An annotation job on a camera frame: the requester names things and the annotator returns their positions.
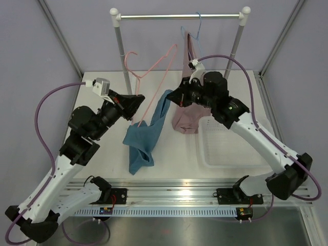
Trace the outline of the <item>teal tank top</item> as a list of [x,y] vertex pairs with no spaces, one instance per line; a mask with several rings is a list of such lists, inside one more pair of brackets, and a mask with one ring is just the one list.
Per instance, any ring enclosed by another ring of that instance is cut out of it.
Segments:
[[129,147],[129,173],[134,175],[142,167],[154,166],[152,152],[161,135],[171,101],[167,95],[172,90],[165,90],[159,99],[148,125],[144,120],[128,127],[123,144]]

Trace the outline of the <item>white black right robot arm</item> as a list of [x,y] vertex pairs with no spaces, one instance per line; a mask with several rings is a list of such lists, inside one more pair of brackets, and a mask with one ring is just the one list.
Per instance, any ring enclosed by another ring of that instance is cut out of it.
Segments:
[[288,148],[258,123],[242,101],[229,95],[228,82],[220,72],[207,72],[202,81],[184,77],[167,99],[179,107],[197,104],[209,108],[217,122],[248,142],[273,170],[264,181],[277,198],[287,200],[307,180],[312,157]]

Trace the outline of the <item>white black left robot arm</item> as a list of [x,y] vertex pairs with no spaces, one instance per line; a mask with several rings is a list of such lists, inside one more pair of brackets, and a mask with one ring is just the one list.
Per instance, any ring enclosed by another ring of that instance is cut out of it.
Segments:
[[94,202],[104,204],[110,200],[112,186],[99,176],[92,178],[73,195],[61,200],[58,197],[98,151],[100,146],[97,141],[121,117],[131,120],[144,99],[142,94],[121,95],[109,90],[97,113],[87,106],[77,107],[72,112],[68,122],[70,135],[60,148],[59,155],[51,158],[51,170],[24,202],[9,206],[5,211],[23,234],[43,243],[77,210]]

